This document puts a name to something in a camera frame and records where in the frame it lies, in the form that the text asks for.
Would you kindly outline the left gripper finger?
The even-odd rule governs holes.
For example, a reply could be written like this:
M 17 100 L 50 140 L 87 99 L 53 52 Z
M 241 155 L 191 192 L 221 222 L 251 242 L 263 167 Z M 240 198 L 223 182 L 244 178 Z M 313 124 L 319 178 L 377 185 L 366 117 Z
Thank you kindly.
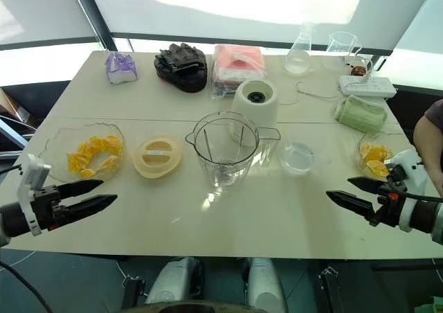
M 74 223 L 103 211 L 110 206 L 117 197 L 117 195 L 96 195 L 68 206 L 63 211 L 61 225 Z
M 99 179 L 85 179 L 59 185 L 57 190 L 60 194 L 60 199 L 67 199 L 89 193 L 103 183 L 104 181 Z

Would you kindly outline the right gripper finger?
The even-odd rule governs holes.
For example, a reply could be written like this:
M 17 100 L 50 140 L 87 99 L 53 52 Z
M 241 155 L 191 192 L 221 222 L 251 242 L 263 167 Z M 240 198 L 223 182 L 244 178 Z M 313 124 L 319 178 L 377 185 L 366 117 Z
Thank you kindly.
M 381 187 L 381 182 L 379 180 L 368 177 L 352 177 L 348 178 L 347 181 L 364 192 L 373 195 L 379 194 L 379 188 Z
M 350 193 L 341 190 L 328 190 L 326 195 L 338 206 L 363 216 L 367 220 L 375 214 L 371 202 Z

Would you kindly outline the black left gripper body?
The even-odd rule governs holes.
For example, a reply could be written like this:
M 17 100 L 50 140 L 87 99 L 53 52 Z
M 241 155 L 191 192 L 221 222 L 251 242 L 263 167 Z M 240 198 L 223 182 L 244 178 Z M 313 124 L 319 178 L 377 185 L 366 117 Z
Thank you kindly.
M 64 185 L 46 186 L 33 191 L 32 210 L 40 229 L 52 231 L 66 224 L 66 208 L 60 202 L 66 197 Z

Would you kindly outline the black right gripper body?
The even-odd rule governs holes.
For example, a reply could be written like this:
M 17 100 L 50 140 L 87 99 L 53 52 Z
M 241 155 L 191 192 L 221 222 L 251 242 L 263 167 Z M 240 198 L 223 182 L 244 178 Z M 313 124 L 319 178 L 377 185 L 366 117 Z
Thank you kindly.
M 401 210 L 406 198 L 400 195 L 392 183 L 370 179 L 370 192 L 377 195 L 377 201 L 381 207 L 369 216 L 368 221 L 371 226 L 380 223 L 396 227 L 399 225 Z

